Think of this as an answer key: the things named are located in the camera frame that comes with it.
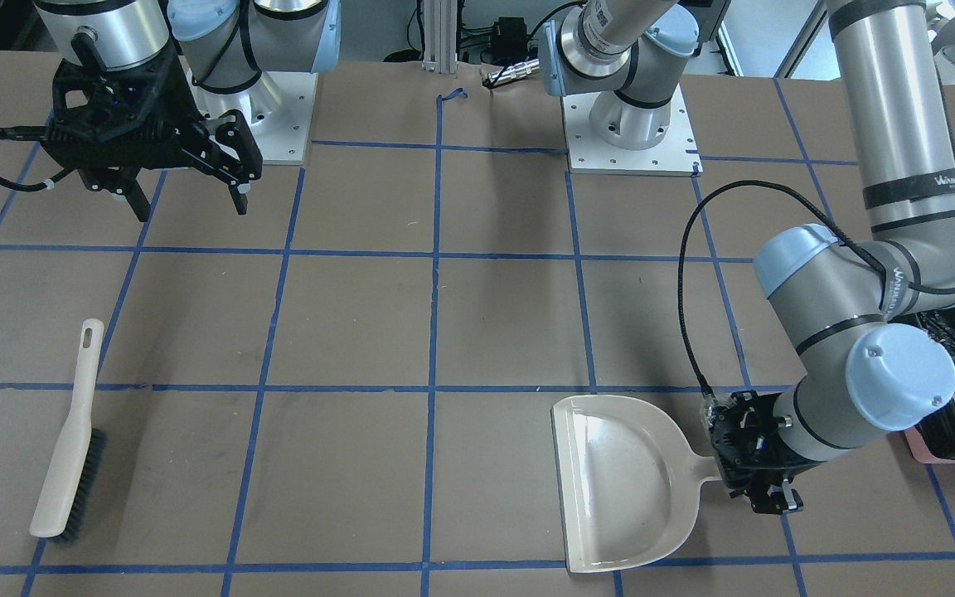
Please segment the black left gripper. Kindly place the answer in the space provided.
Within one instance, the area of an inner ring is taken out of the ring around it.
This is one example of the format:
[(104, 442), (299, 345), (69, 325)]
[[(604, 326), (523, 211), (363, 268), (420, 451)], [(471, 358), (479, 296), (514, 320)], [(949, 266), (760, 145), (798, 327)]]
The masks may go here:
[(702, 412), (720, 479), (731, 498), (747, 498), (755, 514), (801, 512), (803, 500), (792, 481), (806, 471), (806, 458), (784, 443), (793, 429), (791, 415), (773, 412), (780, 392), (755, 390), (731, 394), (702, 390)]

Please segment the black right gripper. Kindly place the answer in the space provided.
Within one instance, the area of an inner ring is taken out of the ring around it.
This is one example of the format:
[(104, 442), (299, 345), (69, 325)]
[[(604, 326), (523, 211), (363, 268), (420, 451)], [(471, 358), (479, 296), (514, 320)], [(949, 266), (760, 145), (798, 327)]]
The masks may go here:
[(263, 155), (249, 119), (229, 109), (201, 121), (175, 51), (140, 66), (92, 73), (61, 61), (53, 76), (53, 110), (40, 144), (57, 165), (94, 174), (120, 167), (117, 194), (139, 222), (151, 203), (138, 182), (143, 169), (194, 167), (228, 186), (236, 214), (249, 212)]

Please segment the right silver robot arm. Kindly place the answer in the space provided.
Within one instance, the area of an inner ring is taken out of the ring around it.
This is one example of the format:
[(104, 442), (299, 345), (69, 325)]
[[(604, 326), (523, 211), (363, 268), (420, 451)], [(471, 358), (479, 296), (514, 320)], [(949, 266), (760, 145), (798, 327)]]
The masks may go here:
[(37, 1), (63, 60), (41, 147), (92, 192), (146, 221), (143, 170), (189, 167), (227, 186), (239, 215), (296, 133), (273, 73), (318, 75), (340, 56), (337, 1)]

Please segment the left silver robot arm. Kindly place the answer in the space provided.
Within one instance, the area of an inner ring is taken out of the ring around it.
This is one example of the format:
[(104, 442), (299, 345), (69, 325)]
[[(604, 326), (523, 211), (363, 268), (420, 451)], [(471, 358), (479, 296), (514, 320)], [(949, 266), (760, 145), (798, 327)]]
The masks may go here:
[(955, 148), (922, 1), (827, 1), (872, 237), (776, 235), (755, 276), (806, 374), (709, 408), (733, 498), (801, 510), (797, 475), (947, 407), (955, 364), (902, 317), (955, 307)]

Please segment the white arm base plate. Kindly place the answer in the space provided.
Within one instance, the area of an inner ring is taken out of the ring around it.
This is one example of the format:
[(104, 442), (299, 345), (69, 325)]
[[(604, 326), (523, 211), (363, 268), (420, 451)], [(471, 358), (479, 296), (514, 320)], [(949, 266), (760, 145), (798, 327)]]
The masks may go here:
[(265, 72), (248, 90), (217, 94), (191, 86), (196, 106), (210, 117), (241, 110), (266, 165), (303, 165), (318, 73)]
[(655, 109), (625, 103), (614, 92), (561, 99), (573, 174), (697, 177), (704, 172), (685, 95)]

